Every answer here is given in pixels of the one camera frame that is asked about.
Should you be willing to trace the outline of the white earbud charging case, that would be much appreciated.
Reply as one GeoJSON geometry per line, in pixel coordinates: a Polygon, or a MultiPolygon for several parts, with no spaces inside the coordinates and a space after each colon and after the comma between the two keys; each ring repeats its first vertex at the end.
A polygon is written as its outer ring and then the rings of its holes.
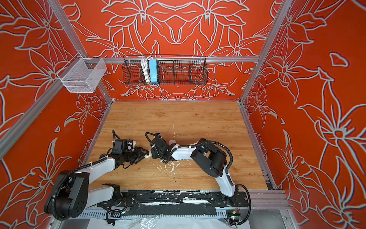
{"type": "Polygon", "coordinates": [[[144,155],[144,158],[150,158],[152,156],[152,152],[151,151],[149,151],[148,153],[146,153],[145,155],[144,155]]]}

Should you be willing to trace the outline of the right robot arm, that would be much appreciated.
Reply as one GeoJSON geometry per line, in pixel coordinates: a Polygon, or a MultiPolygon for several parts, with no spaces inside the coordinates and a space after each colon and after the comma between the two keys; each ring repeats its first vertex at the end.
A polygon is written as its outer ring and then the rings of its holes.
{"type": "Polygon", "coordinates": [[[152,158],[160,159],[165,164],[192,160],[203,172],[216,180],[223,196],[235,201],[239,188],[243,188],[246,200],[251,200],[248,189],[242,184],[235,184],[230,176],[229,169],[234,157],[225,145],[204,138],[192,145],[179,145],[174,141],[165,141],[159,133],[150,132],[146,132],[145,137],[152,148],[152,158]]]}

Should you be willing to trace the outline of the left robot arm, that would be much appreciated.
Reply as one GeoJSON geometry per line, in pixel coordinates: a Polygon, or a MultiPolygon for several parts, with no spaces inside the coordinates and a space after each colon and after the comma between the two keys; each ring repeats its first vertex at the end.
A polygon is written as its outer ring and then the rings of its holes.
{"type": "Polygon", "coordinates": [[[57,220],[76,218],[91,206],[104,209],[108,219],[112,214],[121,214],[129,207],[128,199],[121,194],[120,186],[104,184],[90,190],[89,185],[101,176],[119,167],[127,169],[152,154],[136,146],[135,141],[121,139],[113,133],[113,146],[99,160],[73,170],[64,170],[56,178],[44,205],[44,212],[57,220]]]}

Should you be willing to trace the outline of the white round puck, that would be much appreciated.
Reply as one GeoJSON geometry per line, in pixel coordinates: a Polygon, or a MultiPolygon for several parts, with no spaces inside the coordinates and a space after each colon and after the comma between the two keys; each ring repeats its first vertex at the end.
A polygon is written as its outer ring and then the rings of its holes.
{"type": "Polygon", "coordinates": [[[171,140],[169,140],[168,144],[169,144],[169,145],[176,144],[176,141],[175,141],[174,139],[171,139],[171,140]]]}

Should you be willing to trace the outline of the blue white box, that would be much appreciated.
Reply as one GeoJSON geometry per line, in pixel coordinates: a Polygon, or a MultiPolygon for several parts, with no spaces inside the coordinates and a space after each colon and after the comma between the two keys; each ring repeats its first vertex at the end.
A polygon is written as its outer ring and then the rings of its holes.
{"type": "Polygon", "coordinates": [[[157,70],[157,61],[155,59],[149,60],[149,70],[150,70],[150,82],[152,84],[158,83],[158,70],[157,70]]]}

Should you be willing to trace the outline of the clear plastic bin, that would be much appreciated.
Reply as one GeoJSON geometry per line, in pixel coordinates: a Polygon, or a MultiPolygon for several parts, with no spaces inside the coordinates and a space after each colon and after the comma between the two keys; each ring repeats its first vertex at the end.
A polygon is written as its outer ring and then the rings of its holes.
{"type": "Polygon", "coordinates": [[[106,70],[103,58],[76,58],[58,78],[70,93],[93,93],[106,70]]]}

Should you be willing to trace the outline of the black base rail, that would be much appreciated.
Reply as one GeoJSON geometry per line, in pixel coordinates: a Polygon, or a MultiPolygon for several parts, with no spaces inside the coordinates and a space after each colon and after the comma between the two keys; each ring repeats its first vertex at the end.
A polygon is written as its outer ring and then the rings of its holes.
{"type": "Polygon", "coordinates": [[[249,198],[244,191],[227,197],[217,190],[122,190],[122,200],[96,207],[111,219],[124,216],[222,216],[227,211],[246,213],[249,198]]]}

